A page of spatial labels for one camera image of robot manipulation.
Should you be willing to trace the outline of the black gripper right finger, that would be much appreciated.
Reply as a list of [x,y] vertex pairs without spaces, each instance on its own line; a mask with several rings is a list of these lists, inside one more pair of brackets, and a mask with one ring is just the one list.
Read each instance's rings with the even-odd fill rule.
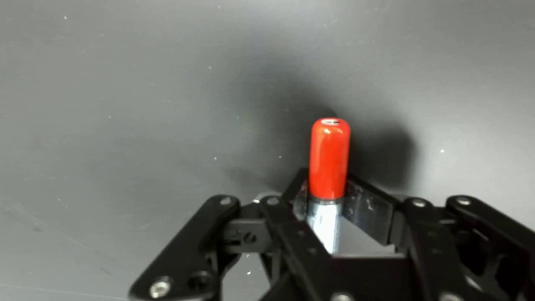
[[535,233],[473,196],[443,206],[349,178],[344,218],[411,263],[421,301],[535,301]]

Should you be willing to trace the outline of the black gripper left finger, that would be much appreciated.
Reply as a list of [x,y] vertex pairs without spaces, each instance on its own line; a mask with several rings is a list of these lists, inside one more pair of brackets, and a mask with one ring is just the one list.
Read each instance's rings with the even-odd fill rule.
[[129,301],[222,301],[222,281],[244,254],[269,280],[261,301],[329,301],[333,263],[294,206],[306,196],[301,169],[281,196],[242,204],[209,198],[129,290]]

